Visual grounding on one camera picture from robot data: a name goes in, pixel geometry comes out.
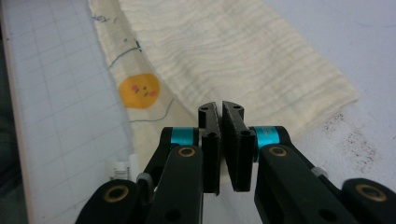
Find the blue tape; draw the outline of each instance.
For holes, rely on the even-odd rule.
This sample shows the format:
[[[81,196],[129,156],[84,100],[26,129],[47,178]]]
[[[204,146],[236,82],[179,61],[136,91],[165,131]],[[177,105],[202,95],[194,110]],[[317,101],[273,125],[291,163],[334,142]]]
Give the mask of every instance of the blue tape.
[[[258,145],[256,162],[259,162],[260,149],[269,144],[278,144],[280,142],[279,134],[274,126],[257,126],[253,128],[256,131]]]
[[[193,143],[194,143],[194,129],[193,128],[173,128],[171,143],[179,144],[181,146],[193,145]]]

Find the folded towel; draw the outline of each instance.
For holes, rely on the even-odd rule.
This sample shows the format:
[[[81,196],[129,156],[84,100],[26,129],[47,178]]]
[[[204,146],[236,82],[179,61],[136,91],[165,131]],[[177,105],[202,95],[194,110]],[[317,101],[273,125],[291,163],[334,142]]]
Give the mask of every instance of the folded towel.
[[[90,6],[141,169],[162,127],[196,126],[197,108],[208,102],[238,103],[246,124],[283,125],[295,138],[358,98],[259,0],[91,0]],[[137,95],[142,91],[146,96]]]

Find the grid pattern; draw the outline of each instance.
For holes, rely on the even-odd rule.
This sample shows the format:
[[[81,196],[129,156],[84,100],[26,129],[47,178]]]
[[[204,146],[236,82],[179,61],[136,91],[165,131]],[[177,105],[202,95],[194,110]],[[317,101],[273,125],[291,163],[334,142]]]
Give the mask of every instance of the grid pattern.
[[[130,127],[85,0],[3,0],[32,223],[74,223]]]

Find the orange circle print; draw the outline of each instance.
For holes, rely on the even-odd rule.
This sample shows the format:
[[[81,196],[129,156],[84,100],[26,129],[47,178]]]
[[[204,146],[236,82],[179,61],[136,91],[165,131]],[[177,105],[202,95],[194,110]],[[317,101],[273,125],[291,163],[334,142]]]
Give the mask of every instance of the orange circle print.
[[[119,87],[125,107],[146,109],[155,103],[160,95],[160,82],[152,74],[127,77]]]

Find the white tabletop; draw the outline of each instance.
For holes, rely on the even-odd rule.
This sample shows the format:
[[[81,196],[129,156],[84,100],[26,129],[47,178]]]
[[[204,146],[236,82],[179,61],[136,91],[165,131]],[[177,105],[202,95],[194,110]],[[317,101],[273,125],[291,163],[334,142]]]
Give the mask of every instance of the white tabletop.
[[[361,93],[294,145],[337,187],[366,177],[396,191],[396,3],[264,2]],[[30,221],[73,223],[106,181],[105,160],[131,153],[129,121],[85,0],[3,0],[2,11]],[[221,192],[205,196],[204,221],[239,223],[230,213],[243,212],[257,220],[252,192]]]

